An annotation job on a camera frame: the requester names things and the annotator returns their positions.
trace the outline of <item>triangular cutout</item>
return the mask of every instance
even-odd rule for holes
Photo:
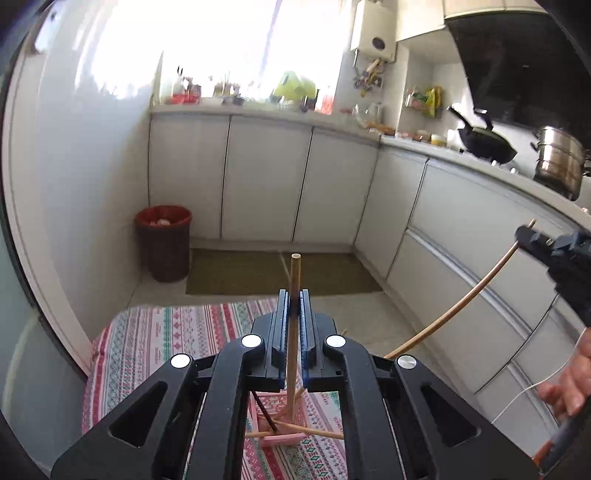
[[[477,435],[478,429],[429,385],[422,387],[421,392],[444,445],[455,447]]]
[[[136,447],[143,446],[167,388],[164,382],[155,384],[111,425],[111,435]]]

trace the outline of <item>pot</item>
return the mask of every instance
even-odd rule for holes
[[[486,110],[474,109],[474,113],[486,122],[486,128],[471,126],[468,120],[452,106],[447,107],[447,110],[464,122],[464,128],[459,128],[458,132],[462,143],[474,156],[490,162],[496,161],[499,164],[505,164],[517,155],[505,137],[492,131],[492,121]]]
[[[538,152],[534,180],[569,200],[578,199],[585,164],[581,143],[554,127],[540,128],[537,137],[540,142],[531,144]]]

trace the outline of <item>black range hood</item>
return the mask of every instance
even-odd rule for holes
[[[446,25],[475,107],[506,124],[565,129],[591,147],[591,75],[552,17],[499,12]]]

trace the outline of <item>white cable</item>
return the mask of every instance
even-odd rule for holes
[[[574,354],[574,353],[577,351],[577,347],[579,346],[579,342],[581,341],[581,338],[583,338],[583,334],[584,334],[584,333],[585,333],[585,330],[583,330],[583,332],[582,332],[582,333],[581,333],[581,335],[579,336],[579,340],[577,340],[577,343],[575,343],[575,344],[574,344],[574,350],[573,350],[573,353],[571,353],[571,354],[569,355],[569,357],[566,359],[566,362],[564,362],[564,363],[562,364],[562,367],[560,367],[560,368],[559,368],[559,369],[558,369],[556,372],[554,372],[554,373],[553,373],[552,375],[550,375],[548,378],[545,378],[545,379],[543,379],[543,380],[541,380],[541,381],[539,381],[539,382],[537,382],[537,383],[535,383],[535,384],[533,384],[533,385],[530,385],[530,386],[529,386],[529,387],[527,387],[525,390],[522,390],[521,392],[519,392],[519,393],[517,394],[517,396],[516,396],[516,397],[515,397],[513,400],[511,400],[511,401],[509,402],[509,404],[508,404],[508,405],[507,405],[505,408],[503,408],[503,410],[501,410],[501,413],[499,413],[499,414],[496,416],[496,418],[495,418],[495,419],[494,419],[494,420],[491,422],[491,424],[495,424],[495,422],[496,422],[496,421],[497,421],[497,420],[498,420],[498,419],[501,417],[501,415],[503,415],[503,414],[505,413],[505,411],[506,411],[506,410],[507,410],[507,409],[508,409],[508,408],[509,408],[511,405],[513,405],[513,402],[514,402],[515,400],[517,400],[517,399],[518,399],[518,398],[519,398],[519,397],[520,397],[520,396],[521,396],[523,393],[527,392],[528,390],[531,390],[532,388],[535,388],[535,387],[537,387],[538,385],[540,385],[540,384],[542,384],[542,383],[544,383],[544,382],[547,382],[548,380],[550,380],[550,378],[552,378],[552,377],[553,377],[553,376],[555,376],[555,375],[556,375],[558,372],[560,372],[560,371],[561,371],[561,370],[562,370],[562,369],[563,369],[563,368],[566,366],[566,364],[567,364],[567,363],[569,363],[570,359],[573,357],[573,354]]]

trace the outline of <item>frying pan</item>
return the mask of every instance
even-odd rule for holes
[[[457,129],[464,146],[474,156],[499,164],[508,163],[517,155],[505,137],[492,131],[492,121],[486,110],[474,109],[474,113],[486,122],[486,128],[473,127],[464,116],[449,106],[447,110],[464,122],[464,128]]]

